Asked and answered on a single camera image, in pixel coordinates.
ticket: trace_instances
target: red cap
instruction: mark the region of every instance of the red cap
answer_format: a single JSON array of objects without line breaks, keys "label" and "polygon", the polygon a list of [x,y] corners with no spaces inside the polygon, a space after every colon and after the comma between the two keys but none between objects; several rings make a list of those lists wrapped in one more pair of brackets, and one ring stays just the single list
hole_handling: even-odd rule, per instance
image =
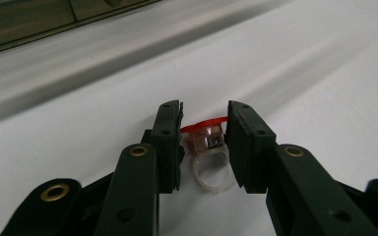
[{"label": "red cap", "polygon": [[219,125],[220,123],[223,123],[223,122],[226,122],[226,121],[228,121],[228,117],[226,117],[226,116],[214,118],[214,119],[210,119],[210,120],[205,120],[205,121],[201,121],[199,123],[196,123],[195,125],[183,127],[182,129],[180,129],[180,132],[181,133],[190,133],[192,131],[199,130],[199,129],[202,129],[202,128],[205,128],[205,127],[208,127],[208,126]]}]

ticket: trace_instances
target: bolt hole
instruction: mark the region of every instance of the bolt hole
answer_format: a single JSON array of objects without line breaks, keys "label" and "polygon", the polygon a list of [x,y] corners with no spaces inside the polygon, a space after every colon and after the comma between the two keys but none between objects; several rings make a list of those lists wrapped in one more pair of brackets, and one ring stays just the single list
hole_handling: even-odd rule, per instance
[{"label": "bolt hole", "polygon": [[133,156],[145,155],[149,150],[146,147],[134,147],[130,150],[130,154]]},{"label": "bolt hole", "polygon": [[41,193],[41,199],[45,202],[54,202],[64,198],[69,193],[69,186],[60,183],[48,187]]},{"label": "bolt hole", "polygon": [[63,188],[62,187],[56,187],[50,191],[48,191],[47,195],[49,197],[54,197],[54,196],[57,196],[57,195],[60,195],[61,193],[63,193]]},{"label": "bolt hole", "polygon": [[334,217],[335,219],[339,220],[339,221],[342,221],[342,222],[350,222],[351,221],[351,217],[349,216],[349,214],[345,211],[343,211],[342,209],[339,209],[339,208],[333,208],[333,209],[330,209],[328,211],[328,213]]},{"label": "bolt hole", "polygon": [[118,218],[119,222],[126,223],[133,220],[135,217],[135,211],[132,208],[125,208],[118,212],[116,217]]},{"label": "bolt hole", "polygon": [[136,154],[141,154],[143,152],[144,152],[144,150],[140,147],[137,147],[137,148],[134,149],[134,153],[136,153]]},{"label": "bolt hole", "polygon": [[291,156],[301,157],[303,155],[303,151],[297,147],[285,147],[284,152]]}]

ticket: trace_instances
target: metal ring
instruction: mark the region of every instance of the metal ring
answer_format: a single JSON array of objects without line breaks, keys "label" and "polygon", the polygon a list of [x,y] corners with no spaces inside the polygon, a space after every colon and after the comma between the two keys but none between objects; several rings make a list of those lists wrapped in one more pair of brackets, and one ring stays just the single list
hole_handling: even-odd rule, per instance
[{"label": "metal ring", "polygon": [[130,154],[132,156],[142,156],[142,155],[147,154],[147,152],[149,152],[149,150],[143,146],[137,146],[130,149]]},{"label": "metal ring", "polygon": [[295,156],[295,157],[303,156],[303,150],[299,149],[298,147],[293,147],[293,146],[285,147],[284,153],[291,156]]},{"label": "metal ring", "polygon": [[[62,191],[60,194],[56,194],[56,195],[50,194],[50,191],[55,190],[55,189],[61,189]],[[54,201],[62,199],[64,196],[67,195],[67,193],[69,193],[69,186],[64,183],[59,183],[59,184],[52,185],[48,187],[46,190],[44,190],[41,193],[41,199],[45,202],[54,202]]]}]

